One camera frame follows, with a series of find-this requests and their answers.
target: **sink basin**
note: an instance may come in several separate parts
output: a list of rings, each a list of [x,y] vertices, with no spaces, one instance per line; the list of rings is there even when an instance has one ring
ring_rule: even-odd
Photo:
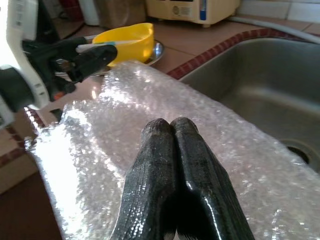
[[[280,140],[320,173],[320,45],[247,40],[181,81]]]

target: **tile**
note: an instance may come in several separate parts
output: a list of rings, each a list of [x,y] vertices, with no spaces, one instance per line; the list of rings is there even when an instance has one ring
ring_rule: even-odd
[[[320,0],[289,0],[293,3],[320,4]]]
[[[0,146],[1,157],[16,149],[18,144],[5,129],[2,129],[0,130]]]
[[[320,35],[320,24],[319,23],[313,23],[307,29],[305,29],[304,31],[306,33],[310,33],[310,34],[318,34],[318,35]]]
[[[62,240],[39,173],[0,196],[1,240]]]
[[[238,14],[285,19],[290,2],[243,0],[237,10]]]
[[[166,48],[163,57],[153,67],[163,73],[167,73],[194,57],[191,54]]]
[[[27,154],[0,168],[0,194],[17,185],[38,171],[33,160]]]
[[[320,23],[320,4],[293,2],[290,8],[288,19]]]
[[[154,36],[166,47],[197,56],[238,33],[261,28],[231,21],[209,28],[191,22],[163,21],[154,24]]]
[[[310,25],[309,22],[305,22],[305,21],[293,21],[293,20],[279,19],[279,18],[273,18],[273,17],[267,17],[267,16],[253,16],[253,15],[238,14],[237,17],[270,22],[273,24],[280,24],[280,25],[297,29],[300,31],[306,29]]]

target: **kitchen counter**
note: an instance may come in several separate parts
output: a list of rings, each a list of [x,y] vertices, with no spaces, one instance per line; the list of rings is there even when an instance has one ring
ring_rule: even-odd
[[[309,22],[291,21],[283,19],[275,19],[268,17],[243,16],[258,20],[269,21],[284,26],[292,27],[301,31],[317,30],[317,26],[313,26]],[[61,20],[56,21],[56,26],[61,37],[72,32],[72,28],[77,28],[77,24],[63,24]],[[209,28],[202,28],[201,25],[184,22],[184,21],[156,21],[154,24],[155,39],[165,45],[165,53],[162,59],[154,64],[154,68],[163,73],[168,73],[182,64],[190,61],[196,56],[204,53],[208,49],[218,45],[219,43],[246,31],[259,30],[262,27],[242,24],[231,21],[221,21]],[[76,36],[96,35],[104,30],[100,27],[85,26]],[[103,82],[102,77],[89,77],[83,83],[77,85],[77,90],[72,94],[68,94],[56,102],[53,102],[37,111],[39,117],[45,126],[51,122],[55,122],[55,117],[50,113],[54,109],[62,109],[66,103],[75,100],[87,100],[95,98],[99,92]]]

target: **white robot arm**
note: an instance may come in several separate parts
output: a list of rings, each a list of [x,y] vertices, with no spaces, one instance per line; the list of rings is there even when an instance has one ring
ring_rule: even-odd
[[[85,37],[48,43],[37,39],[41,0],[0,0],[0,129],[14,121],[14,112],[38,110],[72,93],[75,83],[99,71],[117,56],[112,45],[81,54]],[[67,73],[69,80],[56,75]]]

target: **cable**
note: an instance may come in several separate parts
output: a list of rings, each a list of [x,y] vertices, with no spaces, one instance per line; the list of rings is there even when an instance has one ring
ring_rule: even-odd
[[[267,21],[260,21],[260,20],[254,20],[254,19],[249,19],[249,18],[244,18],[244,17],[238,17],[238,16],[231,16],[227,18],[227,20],[232,21],[232,22],[238,22],[238,23],[244,23],[244,24],[252,24],[252,25],[257,25],[265,28],[271,28],[275,29],[287,34],[294,35],[296,37],[299,37],[301,39],[307,40],[309,42],[315,43],[315,44],[320,44],[320,37],[314,36],[312,34],[296,30],[291,27],[287,26],[282,26],[280,24],[276,23],[271,23]]]
[[[73,32],[71,32],[70,34],[68,34],[64,38],[62,38],[62,40],[68,39],[68,38],[72,37],[73,35],[77,34],[85,25],[86,25],[85,23],[82,23],[76,30],[74,30]]]

